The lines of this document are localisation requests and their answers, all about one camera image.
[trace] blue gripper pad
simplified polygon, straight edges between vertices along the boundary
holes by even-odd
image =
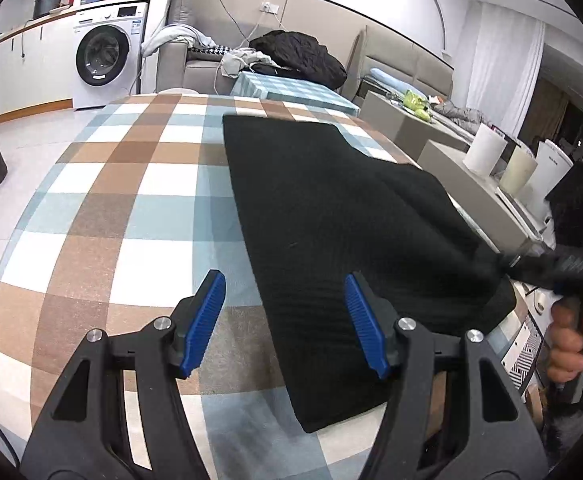
[[[185,336],[185,355],[180,365],[185,377],[189,377],[201,365],[220,309],[225,301],[225,276],[220,271],[216,272],[217,274],[201,301],[201,306]]]
[[[358,272],[345,278],[345,303],[369,368],[386,379],[398,364],[394,332],[398,314],[389,301],[373,294]]]

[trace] pillow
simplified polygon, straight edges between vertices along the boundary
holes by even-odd
[[[385,83],[396,90],[398,90],[401,94],[407,92],[407,90],[411,90],[416,95],[420,95],[423,99],[427,100],[427,96],[423,94],[419,89],[414,88],[409,83],[405,83],[400,79],[396,79],[393,75],[389,75],[386,72],[383,72],[380,68],[373,68],[371,69],[371,75],[376,78],[381,83]]]
[[[194,61],[220,61],[226,52],[232,50],[228,46],[216,45],[212,48],[196,48],[191,47],[187,49],[187,60]]]
[[[194,0],[171,0],[169,3],[167,25],[196,25]]]

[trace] wall outlet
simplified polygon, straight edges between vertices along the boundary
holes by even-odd
[[[280,7],[281,6],[274,5],[269,2],[263,2],[260,4],[260,10],[262,12],[268,12],[269,14],[278,14],[278,9],[280,9]]]

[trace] white container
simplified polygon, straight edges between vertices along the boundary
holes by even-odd
[[[472,173],[487,177],[503,154],[505,146],[507,146],[507,141],[503,137],[488,126],[481,124],[463,164]]]
[[[507,169],[500,179],[500,188],[511,196],[516,196],[536,171],[538,163],[533,155],[520,146],[516,146],[507,164]]]
[[[520,191],[518,199],[534,217],[542,221],[549,212],[545,197],[556,187],[574,163],[550,140],[539,144],[536,161],[538,167]]]

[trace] metal screw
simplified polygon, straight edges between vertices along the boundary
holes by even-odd
[[[169,317],[157,317],[154,320],[154,328],[156,330],[167,330],[171,326],[171,319]]]
[[[471,330],[467,331],[467,339],[469,339],[472,343],[480,343],[484,338],[485,336],[480,330],[472,328]]]
[[[414,330],[415,321],[411,319],[411,317],[401,317],[398,320],[398,326],[401,327],[402,330]]]
[[[88,332],[86,337],[90,343],[95,343],[103,338],[103,331],[99,328],[93,328]]]

